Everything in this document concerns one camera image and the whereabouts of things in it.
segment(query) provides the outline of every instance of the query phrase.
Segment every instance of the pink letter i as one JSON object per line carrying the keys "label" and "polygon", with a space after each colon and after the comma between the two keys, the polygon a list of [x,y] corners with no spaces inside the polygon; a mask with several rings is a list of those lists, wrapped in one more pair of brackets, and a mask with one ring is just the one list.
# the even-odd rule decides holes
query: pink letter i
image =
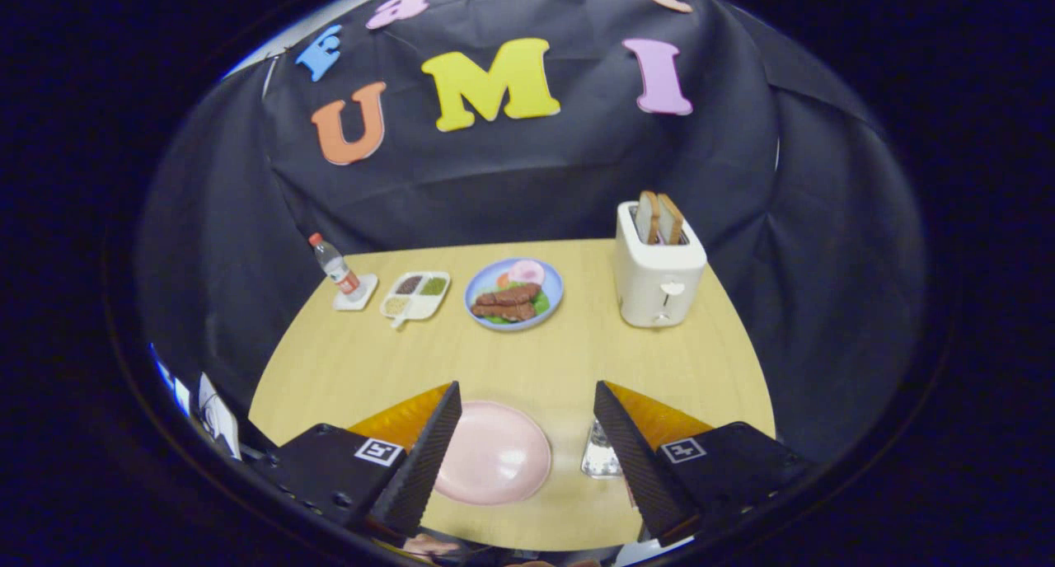
{"label": "pink letter i", "polygon": [[625,39],[622,45],[637,56],[641,67],[641,83],[645,93],[637,98],[637,107],[651,114],[692,113],[692,103],[682,95],[674,70],[677,48],[654,39]]}

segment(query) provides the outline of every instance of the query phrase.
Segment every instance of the blue plate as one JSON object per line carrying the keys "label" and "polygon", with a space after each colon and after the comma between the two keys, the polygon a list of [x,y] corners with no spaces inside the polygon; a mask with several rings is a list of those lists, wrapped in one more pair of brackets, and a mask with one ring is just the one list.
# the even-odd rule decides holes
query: blue plate
{"label": "blue plate", "polygon": [[564,280],[560,278],[560,273],[554,269],[553,266],[542,262],[542,260],[535,260],[538,262],[542,269],[545,270],[545,279],[542,281],[542,292],[545,297],[550,299],[550,308],[542,314],[535,316],[526,322],[514,322],[512,324],[495,324],[485,318],[477,318],[473,316],[473,304],[476,303],[476,298],[480,297],[485,292],[491,292],[498,290],[498,278],[504,272],[507,272],[514,264],[520,262],[520,260],[535,260],[534,258],[510,258],[507,260],[502,260],[494,264],[490,264],[480,270],[473,280],[468,282],[468,286],[465,287],[465,311],[476,320],[480,325],[490,327],[493,330],[500,330],[505,333],[512,333],[517,330],[525,330],[534,325],[541,324],[546,318],[553,315],[553,310],[557,308],[560,304],[560,300],[564,297]]}

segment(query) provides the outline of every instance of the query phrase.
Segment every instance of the wooden table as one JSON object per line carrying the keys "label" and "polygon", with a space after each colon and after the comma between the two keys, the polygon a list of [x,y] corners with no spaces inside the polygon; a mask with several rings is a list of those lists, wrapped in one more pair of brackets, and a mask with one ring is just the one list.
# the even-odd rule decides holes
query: wooden table
{"label": "wooden table", "polygon": [[[318,422],[351,426],[457,379],[463,400],[494,400],[534,418],[550,439],[553,468],[539,492],[517,504],[472,507],[434,493],[423,526],[532,550],[636,541],[641,519],[624,480],[595,480],[579,470],[597,380],[713,426],[743,420],[769,436],[774,427],[751,342],[710,266],[684,323],[641,329],[616,308],[613,254],[613,240],[587,240],[349,256],[352,269],[381,280],[366,309],[334,311],[334,287],[321,282],[271,356],[249,418],[283,445]],[[487,264],[516,257],[557,268],[563,301],[534,328],[490,330],[465,310],[465,285]],[[435,316],[396,330],[381,316],[381,300],[397,277],[414,270],[445,270],[452,285]]]}

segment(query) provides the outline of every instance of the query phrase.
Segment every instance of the blue letter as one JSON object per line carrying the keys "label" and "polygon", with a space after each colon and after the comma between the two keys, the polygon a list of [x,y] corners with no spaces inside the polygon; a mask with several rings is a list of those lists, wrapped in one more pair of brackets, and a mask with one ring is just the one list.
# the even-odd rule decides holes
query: blue letter
{"label": "blue letter", "polygon": [[323,35],[316,37],[311,42],[311,45],[296,58],[298,64],[305,64],[306,68],[311,70],[311,82],[323,78],[326,71],[341,57],[341,53],[337,51],[337,46],[341,45],[341,41],[339,38],[333,37],[333,34],[340,31],[341,25],[333,25],[326,30],[323,32]]}

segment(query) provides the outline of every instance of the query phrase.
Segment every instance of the pink plate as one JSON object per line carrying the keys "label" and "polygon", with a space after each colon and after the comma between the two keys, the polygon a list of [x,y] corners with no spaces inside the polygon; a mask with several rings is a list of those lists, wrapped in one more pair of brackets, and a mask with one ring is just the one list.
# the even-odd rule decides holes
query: pink plate
{"label": "pink plate", "polygon": [[436,489],[468,505],[502,505],[535,494],[550,476],[550,442],[528,415],[498,402],[462,403]]}

